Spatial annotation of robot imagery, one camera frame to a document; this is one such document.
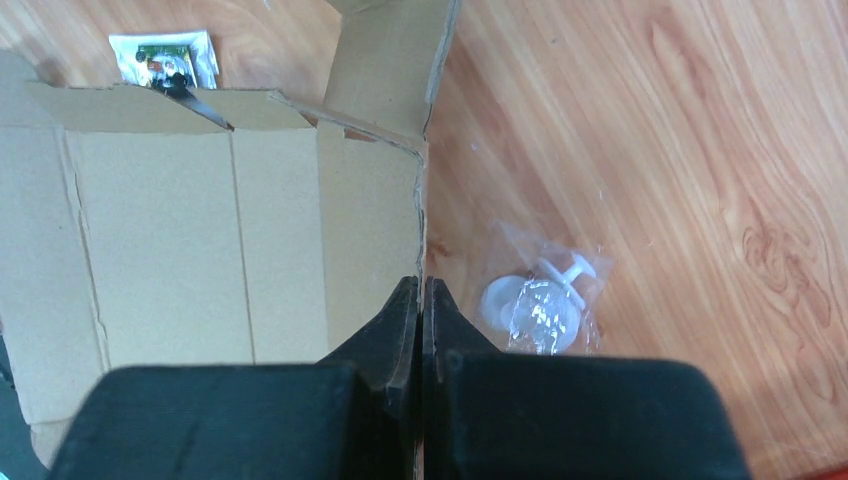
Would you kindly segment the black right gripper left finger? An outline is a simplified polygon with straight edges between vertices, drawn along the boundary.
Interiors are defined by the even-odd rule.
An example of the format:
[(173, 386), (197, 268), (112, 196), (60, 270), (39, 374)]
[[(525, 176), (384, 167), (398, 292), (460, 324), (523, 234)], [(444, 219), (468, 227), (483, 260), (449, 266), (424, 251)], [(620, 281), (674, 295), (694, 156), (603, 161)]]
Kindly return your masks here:
[(419, 282), (313, 364), (144, 366), (105, 375), (53, 479), (411, 479)]

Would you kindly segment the brown cardboard box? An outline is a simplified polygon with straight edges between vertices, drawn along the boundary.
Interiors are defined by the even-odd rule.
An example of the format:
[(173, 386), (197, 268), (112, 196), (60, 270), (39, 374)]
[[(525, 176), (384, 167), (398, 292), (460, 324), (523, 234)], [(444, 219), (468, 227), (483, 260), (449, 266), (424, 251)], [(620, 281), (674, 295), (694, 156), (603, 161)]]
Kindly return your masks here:
[(135, 365), (315, 361), (426, 251), (426, 129), (461, 5), (337, 1), (321, 107), (62, 88), (1, 55), (1, 329), (33, 450)]

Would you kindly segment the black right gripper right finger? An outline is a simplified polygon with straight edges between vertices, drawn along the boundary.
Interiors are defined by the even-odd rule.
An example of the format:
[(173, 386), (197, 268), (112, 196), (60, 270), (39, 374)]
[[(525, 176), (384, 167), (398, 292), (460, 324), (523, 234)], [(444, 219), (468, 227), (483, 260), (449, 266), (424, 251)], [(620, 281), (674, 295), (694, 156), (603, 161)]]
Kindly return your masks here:
[(427, 479), (747, 479), (692, 365), (500, 351), (429, 278), (421, 314)]

